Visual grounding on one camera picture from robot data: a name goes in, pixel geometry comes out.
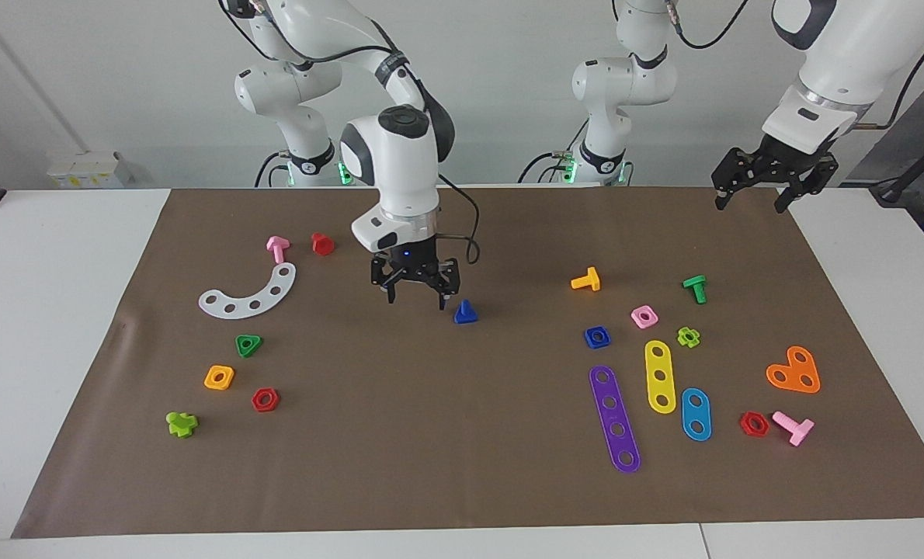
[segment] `white curved piece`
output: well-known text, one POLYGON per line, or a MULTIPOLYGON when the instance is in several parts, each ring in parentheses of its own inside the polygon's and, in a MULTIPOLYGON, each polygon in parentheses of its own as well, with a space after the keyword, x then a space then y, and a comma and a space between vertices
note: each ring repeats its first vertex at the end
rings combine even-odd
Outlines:
POLYGON ((214 318, 223 318, 225 321, 252 318, 269 311, 283 300, 295 280, 296 266, 290 262, 282 262, 273 268, 273 277, 270 277, 266 287, 253 296, 235 298, 225 296, 221 290, 209 290, 200 296, 200 308, 206 314, 214 318))

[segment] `blue triangular piece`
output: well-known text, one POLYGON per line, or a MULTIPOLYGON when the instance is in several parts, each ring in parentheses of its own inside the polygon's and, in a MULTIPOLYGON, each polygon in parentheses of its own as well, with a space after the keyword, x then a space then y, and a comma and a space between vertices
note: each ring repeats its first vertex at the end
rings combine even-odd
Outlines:
POLYGON ((472 303, 469 300, 462 300, 458 311, 455 311, 456 325, 468 325, 468 323, 476 321, 479 321, 479 315, 476 315, 476 310, 472 307, 472 303))

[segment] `yellow t-shaped piece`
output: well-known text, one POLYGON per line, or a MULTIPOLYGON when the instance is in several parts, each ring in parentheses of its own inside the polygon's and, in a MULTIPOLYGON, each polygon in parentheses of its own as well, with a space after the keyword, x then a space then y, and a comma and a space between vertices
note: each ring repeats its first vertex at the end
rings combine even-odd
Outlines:
POLYGON ((600 291, 600 276, 597 276, 596 268, 590 266, 586 269, 586 276, 576 277, 572 280, 572 289, 581 290, 583 287, 590 287, 591 290, 600 291))

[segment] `white table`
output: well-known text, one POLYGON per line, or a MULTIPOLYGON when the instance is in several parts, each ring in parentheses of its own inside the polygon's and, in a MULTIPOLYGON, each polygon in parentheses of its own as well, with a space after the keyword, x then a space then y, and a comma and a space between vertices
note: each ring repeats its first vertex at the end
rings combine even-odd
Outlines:
MULTIPOLYGON (((924 558, 924 519, 8 541, 167 195, 12 192, 0 206, 0 557, 924 558)), ((924 441, 924 234, 864 191, 792 212, 924 441)))

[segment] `purple bar with holes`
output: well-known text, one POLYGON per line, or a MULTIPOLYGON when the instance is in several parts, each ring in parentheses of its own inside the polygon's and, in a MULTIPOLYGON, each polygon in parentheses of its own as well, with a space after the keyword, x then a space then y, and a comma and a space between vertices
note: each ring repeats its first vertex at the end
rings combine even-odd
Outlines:
POLYGON ((628 411, 617 388, 617 378, 610 367, 593 367, 589 372, 589 383, 593 386, 596 410, 600 413, 600 425, 607 438, 610 461, 618 471, 633 474, 642 466, 635 436, 628 422, 628 411))

